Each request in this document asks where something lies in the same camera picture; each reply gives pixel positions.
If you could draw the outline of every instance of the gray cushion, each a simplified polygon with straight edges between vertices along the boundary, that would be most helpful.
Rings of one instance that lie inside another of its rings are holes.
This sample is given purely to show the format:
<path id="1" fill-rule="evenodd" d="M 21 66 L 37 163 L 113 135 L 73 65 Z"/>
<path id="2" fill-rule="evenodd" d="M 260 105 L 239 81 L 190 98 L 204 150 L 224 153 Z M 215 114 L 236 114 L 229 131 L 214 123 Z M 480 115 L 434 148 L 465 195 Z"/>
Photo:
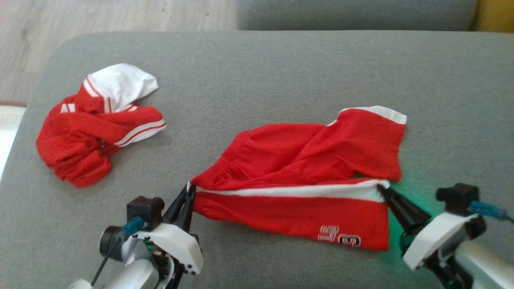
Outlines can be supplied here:
<path id="1" fill-rule="evenodd" d="M 466 31 L 477 0 L 237 0 L 240 30 Z"/>
<path id="2" fill-rule="evenodd" d="M 340 109 L 383 105 L 408 115 L 396 188 L 434 214 L 435 190 L 475 184 L 514 213 L 514 35 L 476 32 L 313 31 L 100 33 L 49 60 L 0 184 L 2 288 L 63 288 L 90 280 L 98 239 L 125 221 L 139 195 L 167 204 L 240 131 L 270 122 L 330 123 Z M 34 141 L 48 111 L 88 73 L 126 62 L 154 74 L 154 105 L 169 127 L 112 157 L 101 182 L 75 189 L 45 167 Z M 479 242 L 514 261 L 514 230 L 487 220 Z M 374 252 L 258 232 L 197 214 L 205 267 L 184 288 L 435 287 L 391 250 Z M 109 261 L 100 277 L 122 267 Z"/>

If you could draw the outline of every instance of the gray fabric surface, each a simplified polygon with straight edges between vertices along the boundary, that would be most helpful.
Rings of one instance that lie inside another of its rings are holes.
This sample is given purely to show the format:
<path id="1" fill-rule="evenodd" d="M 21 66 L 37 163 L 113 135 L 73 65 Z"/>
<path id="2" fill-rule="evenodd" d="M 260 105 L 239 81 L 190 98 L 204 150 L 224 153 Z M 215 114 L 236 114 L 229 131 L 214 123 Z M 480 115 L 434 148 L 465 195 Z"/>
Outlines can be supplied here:
<path id="1" fill-rule="evenodd" d="M 102 33 L 75 38 L 49 60 L 0 183 L 0 287 L 64 288 L 90 280 L 98 240 L 141 194 L 167 204 L 240 131 L 271 122 L 330 123 L 340 109 L 384 105 L 408 115 L 396 185 L 441 213 L 435 190 L 465 182 L 514 212 L 514 35 L 316 31 Z M 154 74 L 154 105 L 169 127 L 114 155 L 113 171 L 75 189 L 39 159 L 43 120 L 88 73 L 126 62 Z M 487 220 L 480 243 L 514 261 L 511 226 Z M 430 288 L 391 250 L 301 240 L 193 217 L 205 267 L 181 288 Z M 100 283 L 122 267 L 109 261 Z"/>
<path id="2" fill-rule="evenodd" d="M 467 31 L 477 0 L 237 0 L 239 30 Z"/>

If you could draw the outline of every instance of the red garment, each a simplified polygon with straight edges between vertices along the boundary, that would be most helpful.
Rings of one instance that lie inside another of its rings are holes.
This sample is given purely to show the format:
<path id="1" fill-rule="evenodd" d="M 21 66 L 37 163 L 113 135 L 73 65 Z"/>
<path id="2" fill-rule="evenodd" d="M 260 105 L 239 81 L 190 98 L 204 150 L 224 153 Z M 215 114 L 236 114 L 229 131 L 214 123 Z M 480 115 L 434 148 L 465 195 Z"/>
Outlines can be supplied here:
<path id="1" fill-rule="evenodd" d="M 406 120 L 386 107 L 357 107 L 329 125 L 268 124 L 241 132 L 191 180 L 195 211 L 258 230 L 387 250 L 388 208 L 376 184 L 401 178 Z"/>
<path id="2" fill-rule="evenodd" d="M 124 63 L 89 75 L 46 117 L 36 140 L 39 156 L 78 188 L 98 182 L 111 171 L 109 156 L 166 127 L 154 107 L 132 104 L 157 88 L 155 77 Z"/>

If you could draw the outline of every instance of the wooden floor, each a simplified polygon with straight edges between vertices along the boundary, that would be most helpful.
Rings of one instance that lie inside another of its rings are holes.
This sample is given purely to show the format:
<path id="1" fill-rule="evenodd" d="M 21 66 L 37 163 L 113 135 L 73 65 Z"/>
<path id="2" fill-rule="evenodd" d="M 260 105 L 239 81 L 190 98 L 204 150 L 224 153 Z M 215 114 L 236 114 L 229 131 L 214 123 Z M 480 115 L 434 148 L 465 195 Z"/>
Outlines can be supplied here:
<path id="1" fill-rule="evenodd" d="M 25 105 L 49 56 L 84 33 L 233 29 L 235 0 L 0 0 L 0 104 Z"/>

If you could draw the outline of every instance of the red fabric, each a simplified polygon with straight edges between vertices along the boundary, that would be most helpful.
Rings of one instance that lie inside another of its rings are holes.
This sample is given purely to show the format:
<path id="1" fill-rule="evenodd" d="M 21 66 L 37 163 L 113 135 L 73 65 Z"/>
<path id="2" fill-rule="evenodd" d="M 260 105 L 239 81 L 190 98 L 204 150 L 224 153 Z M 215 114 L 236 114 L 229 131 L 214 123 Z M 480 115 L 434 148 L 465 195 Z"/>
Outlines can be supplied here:
<path id="1" fill-rule="evenodd" d="M 241 132 L 211 168 L 191 180 L 198 186 L 195 211 L 258 230 L 387 250 L 389 219 L 384 203 L 322 195 L 241 196 L 237 192 L 277 187 L 301 190 L 302 186 L 369 180 L 355 179 L 357 173 L 397 182 L 404 129 L 404 124 L 373 112 L 350 109 L 330 126 L 268 124 Z M 333 240 L 321 237 L 334 231 Z"/>
<path id="2" fill-rule="evenodd" d="M 75 106 L 74 112 L 69 111 L 69 104 Z M 67 112 L 62 113 L 63 105 Z M 160 120 L 161 113 L 151 106 L 104 113 L 104 98 L 90 96 L 82 85 L 76 95 L 52 108 L 36 147 L 60 180 L 81 188 L 98 182 L 111 171 L 108 157 L 121 149 L 114 145 L 116 142 L 134 128 Z"/>

